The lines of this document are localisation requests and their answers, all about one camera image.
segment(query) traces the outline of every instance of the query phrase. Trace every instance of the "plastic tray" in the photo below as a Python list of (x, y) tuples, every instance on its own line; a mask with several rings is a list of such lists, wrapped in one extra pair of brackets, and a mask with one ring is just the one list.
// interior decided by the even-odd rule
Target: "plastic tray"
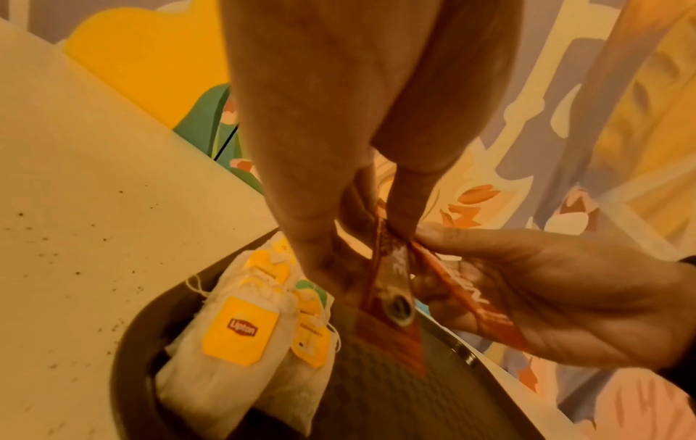
[[(203, 270), (212, 289), (234, 257), (255, 249), (269, 233)], [(157, 401), (154, 375), (168, 345), (201, 308), (202, 298), (180, 284), (148, 304), (125, 332), (114, 358), (111, 401), (123, 440), (199, 440)], [(356, 311), (335, 303), (331, 322), (341, 334), (331, 380), (314, 419), (311, 439), (543, 439), (491, 373), (466, 346), (421, 319), (426, 376), (355, 340)], [(230, 439), (302, 439), (251, 410)]]

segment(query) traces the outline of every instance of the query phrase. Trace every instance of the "yellow tag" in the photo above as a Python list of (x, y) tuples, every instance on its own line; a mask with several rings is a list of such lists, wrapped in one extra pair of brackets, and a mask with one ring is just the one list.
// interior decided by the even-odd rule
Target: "yellow tag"
[(316, 317), (299, 314), (295, 337), (292, 340), (292, 352), (310, 364), (319, 368), (326, 362), (328, 345), (331, 342), (331, 333)]
[(278, 313), (231, 296), (203, 336), (203, 352), (248, 367), (261, 359)]
[(286, 262), (273, 264), (269, 251), (257, 250), (249, 257), (244, 268), (255, 267), (275, 278), (280, 284), (285, 283), (290, 276), (290, 265)]
[(273, 250), (278, 252), (279, 254), (288, 254), (290, 256), (290, 263), (297, 263), (297, 261), (295, 260), (295, 254), (290, 248), (290, 243), (288, 243), (287, 238), (283, 237), (277, 242), (273, 243)]
[(319, 299), (319, 294), (310, 289), (298, 289), (292, 291), (293, 295), (299, 300), (297, 309), (302, 313), (307, 313), (312, 316), (319, 316), (324, 310)]

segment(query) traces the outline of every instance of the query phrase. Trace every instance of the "table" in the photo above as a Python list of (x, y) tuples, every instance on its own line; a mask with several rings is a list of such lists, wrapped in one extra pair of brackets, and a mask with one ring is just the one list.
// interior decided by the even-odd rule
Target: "table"
[[(115, 440), (116, 343), (157, 295), (276, 224), (262, 197), (0, 20), (0, 434)], [(481, 356), (548, 438), (582, 439)]]

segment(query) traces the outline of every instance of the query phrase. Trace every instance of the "painted wall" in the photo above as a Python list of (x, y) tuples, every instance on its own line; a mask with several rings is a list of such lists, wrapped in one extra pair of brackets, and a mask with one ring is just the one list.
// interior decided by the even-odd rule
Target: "painted wall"
[[(668, 260), (696, 254), (696, 133), (685, 123), (696, 30), (682, 17), (695, 1), (526, 0), (504, 102), (426, 219), (600, 234)], [(216, 0), (0, 0), (0, 17), (61, 45), (261, 191), (236, 134)], [(394, 171), (378, 158), (383, 197)], [(696, 436), (685, 395), (651, 372), (572, 368), (463, 337), (591, 439)]]

